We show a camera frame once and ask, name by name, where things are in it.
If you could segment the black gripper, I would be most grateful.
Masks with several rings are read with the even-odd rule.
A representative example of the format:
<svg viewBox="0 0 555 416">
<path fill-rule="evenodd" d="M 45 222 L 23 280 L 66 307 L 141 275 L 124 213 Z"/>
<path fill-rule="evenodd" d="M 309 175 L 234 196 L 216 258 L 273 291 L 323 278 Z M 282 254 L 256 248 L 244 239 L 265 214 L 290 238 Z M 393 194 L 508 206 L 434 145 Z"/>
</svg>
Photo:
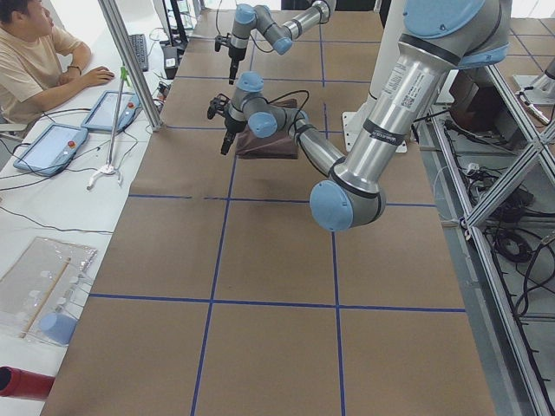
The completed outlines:
<svg viewBox="0 0 555 416">
<path fill-rule="evenodd" d="M 220 148 L 220 153 L 222 155 L 227 155 L 230 148 L 235 140 L 235 134 L 242 133 L 244 131 L 244 122 L 242 120 L 236 120 L 230 115 L 225 117 L 225 128 L 226 134 L 223 138 L 222 146 Z"/>
<path fill-rule="evenodd" d="M 230 63 L 228 83 L 233 85 L 237 79 L 239 61 L 243 61 L 246 55 L 246 48 L 237 48 L 233 45 L 229 46 L 228 56 L 232 59 Z"/>
</svg>

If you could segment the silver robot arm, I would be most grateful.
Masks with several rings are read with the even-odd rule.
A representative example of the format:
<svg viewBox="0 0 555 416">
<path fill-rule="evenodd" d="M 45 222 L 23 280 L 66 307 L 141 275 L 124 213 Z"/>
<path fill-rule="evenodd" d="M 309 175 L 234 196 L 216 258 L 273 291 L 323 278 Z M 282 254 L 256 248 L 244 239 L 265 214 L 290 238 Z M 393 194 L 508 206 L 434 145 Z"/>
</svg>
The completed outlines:
<svg viewBox="0 0 555 416">
<path fill-rule="evenodd" d="M 336 1 L 312 1 L 310 7 L 285 23 L 277 23 L 267 6 L 241 3 L 234 14 L 232 31 L 222 38 L 231 59 L 229 84 L 237 79 L 239 64 L 245 59 L 251 33 L 256 30 L 279 55 L 288 52 L 304 32 L 326 24 L 336 10 Z"/>
<path fill-rule="evenodd" d="M 386 197 L 379 178 L 413 122 L 430 107 L 447 74 L 505 59 L 512 5 L 508 1 L 392 2 L 386 30 L 396 34 L 399 55 L 348 153 L 325 139 L 304 111 L 266 100 L 258 73 L 238 71 L 252 31 L 283 54 L 307 29 L 327 23 L 335 8 L 332 1 L 315 1 L 291 20 L 277 23 L 268 8 L 240 4 L 232 32 L 216 38 L 218 46 L 229 49 L 229 82 L 235 90 L 231 97 L 213 98 L 207 114 L 225 120 L 223 153 L 245 129 L 260 139 L 287 133 L 323 175 L 310 194 L 313 218 L 328 231 L 345 231 L 382 215 Z"/>
</svg>

